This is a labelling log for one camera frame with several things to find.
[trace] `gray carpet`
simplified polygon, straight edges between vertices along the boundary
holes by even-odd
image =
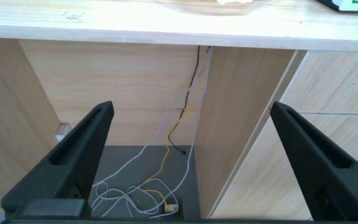
[[[186,172],[187,158],[189,156],[188,152],[190,151],[190,146],[179,146],[179,148],[186,151],[186,155],[183,155],[175,148],[170,147],[170,153],[165,160],[163,170],[161,173],[159,173],[158,176],[156,176],[164,181],[168,187],[171,188],[171,190],[173,190],[179,184]],[[129,159],[138,154],[141,149],[142,146],[106,146],[104,148],[94,182],[99,182],[100,180],[103,180],[105,177],[117,171]],[[146,148],[141,156],[133,160],[116,176],[107,180],[107,183],[110,187],[117,188],[123,192],[126,192],[129,186],[140,185],[144,180],[159,170],[165,152],[165,146],[150,146]],[[100,191],[105,190],[105,186],[102,185],[99,189]],[[159,182],[151,182],[146,184],[144,185],[143,189],[159,190],[164,196],[166,196],[168,193],[167,189]],[[157,199],[157,202],[162,201],[158,194],[153,192],[151,192],[151,194]],[[119,194],[117,192],[111,192],[108,196],[114,197],[118,195]],[[192,220],[200,218],[200,204],[198,201],[194,155],[192,155],[190,159],[189,173],[181,187],[175,192],[175,196],[181,201],[179,214],[162,217],[161,219],[183,218]],[[95,188],[93,188],[91,195],[89,196],[89,203],[92,204],[95,198]],[[133,195],[131,194],[131,198],[134,200],[136,205],[143,210],[150,209],[155,206],[152,199],[142,192],[134,192]],[[93,211],[92,216],[100,217],[110,208],[114,202],[115,201],[105,200]],[[147,218],[150,216],[140,214],[136,212],[134,208],[130,208],[135,218]],[[157,214],[162,214],[162,206]],[[117,205],[105,217],[130,218],[131,216],[127,210],[126,201],[121,200],[118,202]]]

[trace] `yellow cable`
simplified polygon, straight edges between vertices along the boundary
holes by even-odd
[[[175,99],[175,102],[176,102],[176,103],[178,103],[177,100],[179,99],[180,96],[176,97],[176,99]],[[183,118],[185,118],[185,116],[188,115],[189,113],[195,113],[195,112],[196,112],[195,109],[189,110],[189,109],[184,108],[184,107],[182,107],[182,106],[178,106],[178,108],[183,109],[186,113],[184,113],[183,116],[175,123],[175,125],[173,125],[173,128],[172,128],[171,131],[168,133],[167,137],[165,137],[165,139],[164,139],[164,144],[165,144],[165,147],[167,148],[167,152],[165,153],[164,158],[162,159],[162,163],[161,163],[160,170],[159,170],[158,172],[156,172],[154,175],[152,175],[151,177],[149,177],[149,178],[148,178],[147,180],[145,180],[144,182],[146,182],[146,181],[148,181],[148,180],[154,178],[156,175],[158,175],[158,174],[162,171],[162,168],[164,167],[165,159],[167,158],[167,156],[168,156],[168,154],[169,154],[169,147],[168,147],[167,139],[168,139],[168,136],[169,136],[169,135],[173,132],[173,130],[175,129],[176,125],[179,124],[179,122],[180,122]],[[164,196],[163,196],[162,193],[159,192],[158,190],[143,190],[143,189],[141,189],[141,190],[144,191],[144,192],[155,192],[155,193],[158,193],[158,194],[162,197],[162,200],[164,201],[164,204],[165,204],[166,206],[168,206],[168,203],[164,200]]]
[[[177,122],[175,125],[177,125],[189,112],[186,112]],[[145,180],[144,182],[154,178],[156,175],[158,175],[161,170],[162,170],[162,167],[164,166],[164,163],[165,163],[165,159],[167,158],[168,154],[169,154],[169,147],[168,147],[168,144],[167,144],[167,139],[168,139],[168,136],[165,138],[164,140],[164,144],[165,144],[165,147],[167,148],[167,152],[165,153],[165,156],[164,158],[162,159],[162,163],[161,163],[161,167],[160,167],[160,170],[158,172],[156,172],[154,175],[152,175],[151,177],[149,177],[147,180]],[[142,191],[144,192],[155,192],[155,193],[158,193],[161,197],[162,197],[162,200],[164,201],[164,204],[166,206],[168,206],[168,203],[164,200],[164,196],[162,195],[161,192],[159,192],[158,190],[143,190],[141,189]]]
[[[158,193],[161,197],[162,197],[162,200],[164,201],[164,204],[166,206],[168,206],[168,203],[164,200],[164,196],[161,194],[161,192],[159,192],[158,190],[142,190],[144,192],[155,192],[155,193]]]
[[[175,123],[175,125],[177,125],[188,113],[189,113],[189,112],[186,112],[186,113]],[[169,147],[168,147],[168,144],[166,143],[166,141],[167,141],[167,139],[168,139],[168,135],[167,135],[167,137],[165,138],[165,141],[164,141],[165,147],[167,148],[167,152],[165,153],[165,156],[164,156],[164,158],[162,159],[162,163],[161,163],[160,170],[159,170],[158,172],[156,172],[153,176],[149,177],[149,178],[148,178],[147,180],[145,180],[144,182],[150,180],[151,178],[155,177],[156,175],[158,175],[158,174],[161,172],[162,167],[164,166],[165,159],[167,158],[168,153],[169,153]]]

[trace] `wooden panel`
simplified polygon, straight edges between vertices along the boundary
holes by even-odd
[[[309,52],[283,102],[298,111],[358,113],[358,53]]]
[[[21,41],[58,117],[72,127],[98,103],[111,100],[115,115],[107,145],[144,145],[158,130],[175,98],[189,85],[197,46]],[[206,54],[201,48],[200,60]],[[200,74],[189,95],[196,108],[204,89]],[[180,111],[167,120],[154,145],[163,144]],[[195,115],[172,134],[176,144],[191,144]]]
[[[0,37],[358,51],[358,13],[314,0],[0,0]]]
[[[293,53],[214,49],[195,147],[202,217],[209,216],[237,160],[247,154],[244,147],[269,106]]]
[[[358,116],[303,116],[358,160]],[[311,218],[271,118],[242,163],[213,218]]]
[[[59,124],[18,41],[0,39],[0,199],[54,147]]]

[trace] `white cable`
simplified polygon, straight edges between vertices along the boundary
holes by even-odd
[[[158,129],[158,131],[153,135],[152,139],[142,148],[142,150],[138,153],[138,155],[134,156],[132,159],[130,159],[128,162],[126,162],[119,170],[117,170],[115,173],[113,173],[113,174],[110,175],[109,177],[107,177],[107,178],[103,179],[102,181],[99,181],[98,183],[92,185],[92,187],[97,186],[97,188],[96,188],[96,195],[98,196],[98,197],[94,200],[94,202],[92,203],[92,207],[93,207],[94,203],[100,198],[99,203],[93,208],[93,210],[94,210],[103,200],[115,200],[115,199],[117,199],[117,201],[110,207],[110,209],[109,209],[107,212],[105,212],[105,213],[102,215],[102,217],[105,216],[109,211],[111,211],[112,208],[114,208],[114,206],[118,203],[118,201],[120,201],[120,199],[123,199],[123,198],[127,200],[127,208],[128,208],[128,211],[129,211],[129,213],[130,213],[130,215],[131,215],[132,218],[133,218],[133,214],[132,214],[132,212],[131,212],[131,210],[130,210],[130,208],[129,208],[129,204],[128,204],[128,203],[130,203],[139,213],[154,214],[154,213],[156,213],[156,212],[158,211],[159,206],[161,206],[161,204],[164,203],[164,201],[167,199],[167,197],[172,194],[173,197],[174,197],[174,199],[175,199],[175,201],[176,201],[176,203],[177,203],[177,205],[178,205],[178,201],[177,201],[177,199],[176,199],[176,196],[175,196],[173,193],[174,193],[177,189],[179,189],[179,187],[182,185],[182,183],[183,183],[183,181],[186,179],[186,176],[187,176],[188,171],[189,171],[189,169],[190,169],[190,159],[191,159],[191,154],[192,154],[192,152],[193,152],[194,143],[195,143],[195,139],[196,139],[196,130],[197,130],[197,126],[198,126],[198,120],[200,119],[200,109],[201,109],[201,105],[202,105],[202,102],[203,102],[203,99],[204,99],[204,96],[205,96],[205,93],[206,93],[206,89],[207,89],[207,86],[208,86],[208,75],[209,75],[209,69],[210,69],[210,66],[211,66],[212,53],[213,53],[213,47],[210,48],[209,52],[207,53],[207,55],[205,56],[203,62],[201,63],[201,66],[199,67],[198,72],[197,72],[197,74],[196,74],[196,76],[195,76],[194,82],[190,85],[189,89],[187,89],[187,91],[184,92],[184,94],[180,97],[180,99],[178,100],[178,102],[176,103],[176,105],[173,107],[173,109],[171,110],[171,112],[164,117],[164,119],[163,119],[163,121],[162,121],[162,123],[161,123],[161,125],[160,125],[160,127],[159,127],[159,129]],[[99,194],[98,194],[98,191],[97,191],[98,187],[99,187],[101,184],[106,184],[106,186],[107,186],[107,188],[108,188],[108,184],[105,182],[105,180],[108,180],[109,178],[115,176],[115,175],[116,175],[119,171],[121,171],[126,165],[128,165],[130,162],[132,162],[132,161],[133,161],[134,159],[136,159],[137,157],[139,157],[139,156],[143,153],[144,149],[145,149],[145,148],[154,140],[154,138],[158,135],[158,133],[161,131],[161,128],[162,128],[164,122],[166,121],[166,119],[169,118],[169,117],[172,115],[172,113],[177,109],[179,103],[181,103],[181,101],[183,100],[183,97],[187,94],[187,92],[190,91],[190,90],[194,87],[194,85],[195,85],[195,83],[196,83],[196,80],[197,80],[197,78],[198,78],[198,75],[201,73],[201,68],[204,67],[204,64],[205,64],[205,61],[206,61],[207,58],[209,58],[209,63],[208,63],[207,71],[206,71],[205,88],[204,88],[204,92],[203,92],[203,94],[202,94],[202,96],[201,96],[201,98],[200,98],[200,100],[199,100],[198,106],[197,106],[196,119],[195,119],[195,125],[194,125],[194,130],[193,130],[193,141],[192,141],[192,143],[191,143],[190,155],[189,155],[188,160],[187,160],[187,168],[186,168],[185,175],[183,176],[182,180],[181,180],[180,183],[177,185],[177,187],[171,191],[171,190],[168,188],[168,186],[167,186],[162,180],[160,180],[160,179],[150,179],[150,180],[144,182],[143,184],[140,184],[140,185],[137,186],[137,187],[134,187],[134,186],[129,187],[128,190],[127,190],[127,193],[124,193],[123,191],[118,190],[118,189],[107,189],[107,190],[104,191],[101,195],[99,195]],[[165,196],[165,198],[164,198],[160,203],[158,203],[158,204],[157,204],[157,201],[156,201],[150,194],[148,194],[147,192],[144,192],[144,193],[146,193],[147,195],[149,195],[150,197],[152,197],[152,199],[154,200],[154,202],[155,202],[157,205],[156,205],[154,208],[151,208],[151,209],[148,209],[148,210],[141,210],[141,209],[137,208],[137,206],[135,205],[135,203],[134,203],[134,202],[132,201],[132,199],[129,197],[129,194],[131,194],[133,191],[135,191],[135,190],[137,190],[137,189],[140,189],[141,186],[143,186],[143,185],[146,184],[147,182],[150,182],[151,180],[159,180],[164,186],[166,186],[166,188],[167,188],[170,192],[169,192],[169,194],[167,194],[167,195]],[[118,197],[113,197],[113,198],[103,197],[104,195],[106,195],[106,194],[107,194],[108,192],[110,192],[110,191],[117,191],[117,192],[122,193],[122,195],[121,195],[121,196],[118,196]],[[156,215],[156,216],[152,216],[152,217],[149,217],[149,218],[163,217],[163,216],[171,215],[171,214],[174,214],[174,213],[176,213],[176,212],[171,212],[171,213]]]
[[[141,185],[139,185],[139,186],[137,186],[137,187],[135,187],[135,186],[130,186],[130,187],[128,188],[128,191],[127,191],[126,194],[125,194],[123,191],[119,190],[119,189],[108,189],[107,191],[103,192],[98,198],[103,198],[103,199],[105,199],[105,200],[115,200],[115,199],[117,199],[117,201],[109,208],[109,210],[107,210],[107,211],[102,215],[102,217],[104,217],[105,215],[107,215],[107,214],[116,206],[116,204],[118,203],[118,201],[120,201],[120,199],[123,199],[123,198],[126,199],[126,200],[127,200],[127,203],[130,203],[139,213],[145,213],[145,214],[149,214],[149,215],[152,215],[152,214],[157,213],[157,212],[158,212],[158,208],[159,208],[159,206],[160,206],[162,203],[158,204],[157,201],[153,198],[153,196],[151,196],[148,192],[144,192],[144,193],[146,193],[149,197],[151,197],[151,198],[153,199],[153,201],[154,201],[154,203],[156,204],[156,206],[155,206],[154,208],[149,209],[149,210],[146,210],[146,211],[143,211],[143,210],[137,208],[136,205],[135,205],[135,203],[134,203],[134,201],[128,196],[129,194],[133,193],[135,190],[140,190],[140,188],[141,188],[143,185],[145,185],[145,184],[147,184],[148,182],[153,181],[153,180],[157,180],[157,181],[161,182],[161,183],[164,185],[164,187],[166,187],[166,188],[168,189],[168,191],[169,191],[169,194],[167,194],[167,196],[169,196],[169,195],[172,194],[172,195],[173,195],[173,198],[175,199],[176,204],[178,205],[178,200],[177,200],[176,196],[173,194],[173,192],[169,189],[169,187],[168,187],[162,180],[160,180],[160,179],[158,179],[158,178],[153,178],[153,179],[150,179],[150,180],[144,182],[143,184],[141,184]],[[104,194],[107,194],[107,193],[110,192],[110,191],[116,191],[116,192],[121,193],[122,195],[121,195],[121,196],[118,196],[118,197],[103,197]]]
[[[189,89],[187,89],[187,91],[183,93],[183,95],[180,97],[180,99],[178,100],[178,102],[176,103],[176,105],[173,107],[173,109],[171,110],[171,112],[169,112],[169,114],[167,114],[167,115],[164,117],[164,119],[163,119],[162,122],[161,122],[160,127],[159,127],[158,130],[157,130],[157,132],[153,135],[153,137],[150,139],[150,141],[142,148],[142,150],[138,153],[138,155],[134,156],[132,159],[130,159],[128,162],[126,162],[126,163],[125,163],[120,169],[118,169],[115,173],[113,173],[113,174],[111,174],[110,176],[104,178],[103,180],[99,181],[98,183],[93,184],[92,187],[101,184],[102,182],[104,182],[104,181],[110,179],[111,177],[114,177],[114,176],[115,176],[116,174],[118,174],[118,172],[120,172],[126,165],[128,165],[129,163],[131,163],[134,159],[138,158],[138,157],[143,153],[144,149],[145,149],[150,143],[153,142],[154,138],[155,138],[155,137],[159,134],[159,132],[161,131],[161,128],[162,128],[164,122],[165,122],[169,117],[171,117],[172,113],[178,108],[179,103],[181,103],[181,101],[183,100],[183,97],[187,94],[188,91],[190,91],[190,90],[194,87],[194,85],[195,85],[195,83],[196,83],[196,80],[197,80],[197,78],[198,78],[198,75],[201,73],[201,68],[204,66],[207,57],[208,57],[208,54],[205,56],[203,62],[201,63],[201,66],[200,66],[199,69],[198,69],[198,72],[197,72],[197,75],[196,75],[196,77],[195,77],[195,79],[194,79],[194,82],[190,85]]]

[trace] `wooden drawer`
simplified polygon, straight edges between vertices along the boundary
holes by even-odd
[[[308,52],[282,102],[297,111],[358,113],[358,53]]]
[[[358,160],[358,116],[303,116]],[[271,118],[212,217],[311,218]]]

